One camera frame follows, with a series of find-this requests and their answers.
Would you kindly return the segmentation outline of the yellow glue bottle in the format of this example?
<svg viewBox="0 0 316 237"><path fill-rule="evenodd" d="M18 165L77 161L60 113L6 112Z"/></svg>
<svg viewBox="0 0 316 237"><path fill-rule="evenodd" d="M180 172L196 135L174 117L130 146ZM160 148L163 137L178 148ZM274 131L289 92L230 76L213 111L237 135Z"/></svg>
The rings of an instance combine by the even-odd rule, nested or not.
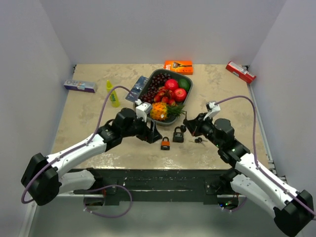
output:
<svg viewBox="0 0 316 237"><path fill-rule="evenodd" d="M114 88L114 86L112 85L112 83L109 80L107 80L107 82L106 82L107 92L109 93L113 88ZM111 105L113 107L118 108L120 106L120 102L119 102L119 99L118 99L118 96L117 96L117 93L115 90L110 94L109 99L110 99Z"/></svg>

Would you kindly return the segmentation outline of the red strawberry cluster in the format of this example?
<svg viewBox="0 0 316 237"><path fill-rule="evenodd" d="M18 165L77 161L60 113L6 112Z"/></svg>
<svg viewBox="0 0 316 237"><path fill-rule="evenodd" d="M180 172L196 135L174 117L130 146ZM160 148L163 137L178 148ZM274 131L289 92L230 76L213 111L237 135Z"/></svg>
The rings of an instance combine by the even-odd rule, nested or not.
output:
<svg viewBox="0 0 316 237"><path fill-rule="evenodd" d="M158 89L157 92L154 93L153 102L163 102L170 106L175 106L175 97L175 92L173 92L172 90L168 90L166 87L162 86Z"/></svg>

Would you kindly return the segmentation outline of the red apple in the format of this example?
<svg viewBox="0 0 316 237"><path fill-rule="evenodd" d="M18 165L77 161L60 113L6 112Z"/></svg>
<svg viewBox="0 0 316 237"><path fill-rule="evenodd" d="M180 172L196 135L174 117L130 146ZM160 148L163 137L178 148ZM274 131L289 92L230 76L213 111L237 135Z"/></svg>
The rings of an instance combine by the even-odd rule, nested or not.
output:
<svg viewBox="0 0 316 237"><path fill-rule="evenodd" d="M174 94L175 94L175 101L176 102L184 102L186 97L187 97L187 92L185 89L183 88L177 88L174 90Z"/></svg>

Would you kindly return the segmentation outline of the orange black padlock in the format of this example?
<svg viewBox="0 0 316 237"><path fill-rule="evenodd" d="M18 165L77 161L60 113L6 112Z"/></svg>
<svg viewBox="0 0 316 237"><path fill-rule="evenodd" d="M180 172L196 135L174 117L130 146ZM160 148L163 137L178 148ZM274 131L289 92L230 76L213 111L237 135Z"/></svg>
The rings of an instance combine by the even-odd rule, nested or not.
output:
<svg viewBox="0 0 316 237"><path fill-rule="evenodd" d="M162 138L160 149L164 151L170 150L170 141L168 137Z"/></svg>

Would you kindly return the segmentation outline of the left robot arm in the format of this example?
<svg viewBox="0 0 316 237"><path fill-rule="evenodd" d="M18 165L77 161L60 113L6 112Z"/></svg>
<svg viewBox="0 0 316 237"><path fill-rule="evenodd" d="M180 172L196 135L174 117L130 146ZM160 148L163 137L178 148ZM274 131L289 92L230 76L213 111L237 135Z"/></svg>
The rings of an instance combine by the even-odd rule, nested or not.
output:
<svg viewBox="0 0 316 237"><path fill-rule="evenodd" d="M48 204L62 189L69 191L62 178L68 177L71 169L118 146L126 137L137 137L149 144L162 139L154 121L147 126L143 117L132 109L123 108L85 140L46 157L41 153L32 156L21 178L24 193L29 193L39 206Z"/></svg>

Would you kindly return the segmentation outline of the small black key bunch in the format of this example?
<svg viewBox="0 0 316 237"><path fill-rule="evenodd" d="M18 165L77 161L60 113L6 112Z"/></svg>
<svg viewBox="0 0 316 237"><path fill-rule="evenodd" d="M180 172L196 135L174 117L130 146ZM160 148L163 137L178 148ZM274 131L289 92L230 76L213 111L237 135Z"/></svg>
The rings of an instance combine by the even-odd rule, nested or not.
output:
<svg viewBox="0 0 316 237"><path fill-rule="evenodd" d="M205 142L207 142L206 140L202 139L201 137L195 138L194 140L190 141L196 144L202 144L203 146L205 146Z"/></svg>

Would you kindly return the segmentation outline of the orange razor box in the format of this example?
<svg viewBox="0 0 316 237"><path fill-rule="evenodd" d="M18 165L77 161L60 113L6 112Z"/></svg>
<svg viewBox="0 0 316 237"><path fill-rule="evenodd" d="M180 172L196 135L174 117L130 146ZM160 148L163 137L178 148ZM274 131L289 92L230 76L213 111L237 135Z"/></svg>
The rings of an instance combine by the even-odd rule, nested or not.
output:
<svg viewBox="0 0 316 237"><path fill-rule="evenodd" d="M182 75L192 75L194 72L192 61L167 60L165 61L163 68Z"/></svg>

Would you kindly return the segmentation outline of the green avocado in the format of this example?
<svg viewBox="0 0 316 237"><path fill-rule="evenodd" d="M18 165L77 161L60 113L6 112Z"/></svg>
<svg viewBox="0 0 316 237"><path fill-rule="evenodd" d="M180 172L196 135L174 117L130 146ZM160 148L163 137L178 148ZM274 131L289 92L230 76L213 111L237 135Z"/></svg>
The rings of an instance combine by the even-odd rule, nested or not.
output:
<svg viewBox="0 0 316 237"><path fill-rule="evenodd" d="M178 80L178 86L179 88L184 89L186 92L188 92L190 90L190 84L186 79L179 79Z"/></svg>

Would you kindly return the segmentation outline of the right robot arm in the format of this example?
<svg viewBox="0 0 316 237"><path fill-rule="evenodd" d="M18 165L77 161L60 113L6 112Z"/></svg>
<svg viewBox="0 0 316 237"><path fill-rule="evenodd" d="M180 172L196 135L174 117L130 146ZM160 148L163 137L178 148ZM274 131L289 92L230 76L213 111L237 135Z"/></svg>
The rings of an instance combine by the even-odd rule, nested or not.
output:
<svg viewBox="0 0 316 237"><path fill-rule="evenodd" d="M232 167L229 177L220 181L222 192L246 196L269 213L288 237L297 236L314 219L312 195L291 187L256 161L255 155L235 138L228 119L213 120L199 114L192 120L185 118L183 124L193 136L203 135L215 145L220 158Z"/></svg>

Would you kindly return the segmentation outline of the large black key bunch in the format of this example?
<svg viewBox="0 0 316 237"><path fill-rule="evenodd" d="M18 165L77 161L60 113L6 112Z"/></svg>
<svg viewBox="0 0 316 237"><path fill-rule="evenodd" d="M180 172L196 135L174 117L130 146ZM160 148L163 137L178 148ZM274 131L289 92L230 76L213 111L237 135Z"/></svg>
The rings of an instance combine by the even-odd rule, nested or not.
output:
<svg viewBox="0 0 316 237"><path fill-rule="evenodd" d="M181 125L180 130L181 130L181 132L185 133L187 131L187 128L185 125Z"/></svg>

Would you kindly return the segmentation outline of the purple white toothpaste box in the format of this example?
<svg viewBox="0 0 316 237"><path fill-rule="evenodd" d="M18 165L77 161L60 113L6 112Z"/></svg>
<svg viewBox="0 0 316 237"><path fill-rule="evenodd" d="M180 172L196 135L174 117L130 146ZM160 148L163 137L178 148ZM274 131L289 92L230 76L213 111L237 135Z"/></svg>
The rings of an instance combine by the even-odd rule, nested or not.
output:
<svg viewBox="0 0 316 237"><path fill-rule="evenodd" d="M88 93L95 93L97 91L97 84L90 81L80 81L80 80L66 80L64 82L64 87L67 90L81 91Z"/></svg>

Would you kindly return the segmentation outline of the black base frame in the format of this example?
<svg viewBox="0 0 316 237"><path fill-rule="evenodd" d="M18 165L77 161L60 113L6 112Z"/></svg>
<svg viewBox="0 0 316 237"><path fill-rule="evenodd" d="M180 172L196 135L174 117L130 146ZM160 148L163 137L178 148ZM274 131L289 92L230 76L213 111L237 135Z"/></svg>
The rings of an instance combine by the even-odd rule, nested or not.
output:
<svg viewBox="0 0 316 237"><path fill-rule="evenodd" d="M88 190L76 189L76 195L104 197L105 205L121 201L201 202L233 209L239 195L230 182L233 171L203 169L93 169L96 182Z"/></svg>

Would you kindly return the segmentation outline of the red white box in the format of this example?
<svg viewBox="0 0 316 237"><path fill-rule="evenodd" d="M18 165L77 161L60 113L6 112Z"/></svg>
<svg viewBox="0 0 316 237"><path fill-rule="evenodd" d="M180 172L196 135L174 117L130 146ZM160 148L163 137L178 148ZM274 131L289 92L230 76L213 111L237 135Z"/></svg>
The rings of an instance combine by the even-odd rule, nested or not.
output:
<svg viewBox="0 0 316 237"><path fill-rule="evenodd" d="M250 84L252 83L255 79L256 76L250 73L247 69L244 69L242 66L230 61L226 65L226 70L234 74L235 76L239 77L241 80L244 82Z"/></svg>

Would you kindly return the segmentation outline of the blue blister pack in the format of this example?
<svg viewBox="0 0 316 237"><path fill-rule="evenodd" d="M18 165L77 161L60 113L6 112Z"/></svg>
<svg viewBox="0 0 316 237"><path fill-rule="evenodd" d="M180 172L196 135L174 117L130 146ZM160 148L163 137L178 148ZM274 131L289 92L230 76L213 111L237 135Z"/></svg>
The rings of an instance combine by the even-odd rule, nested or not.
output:
<svg viewBox="0 0 316 237"><path fill-rule="evenodd" d="M143 90L144 86L147 84L147 82L148 82L148 78L144 76L140 76L137 82L131 88L130 92L128 93L125 99L127 101L134 103L139 98L139 95L141 91Z"/></svg>

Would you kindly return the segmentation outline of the dark red grape bunch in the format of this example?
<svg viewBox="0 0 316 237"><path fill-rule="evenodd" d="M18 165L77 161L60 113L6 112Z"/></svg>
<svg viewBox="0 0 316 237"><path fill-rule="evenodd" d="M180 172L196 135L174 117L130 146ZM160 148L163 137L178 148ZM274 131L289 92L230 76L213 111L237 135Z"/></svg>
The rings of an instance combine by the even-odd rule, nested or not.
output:
<svg viewBox="0 0 316 237"><path fill-rule="evenodd" d="M162 86L164 86L165 82L171 79L171 75L167 73L160 73L156 76L153 76L151 82L149 82L149 86L147 89L143 89L142 92L139 95L139 99L142 102L148 102L150 104L154 103L154 93L158 91L158 89Z"/></svg>

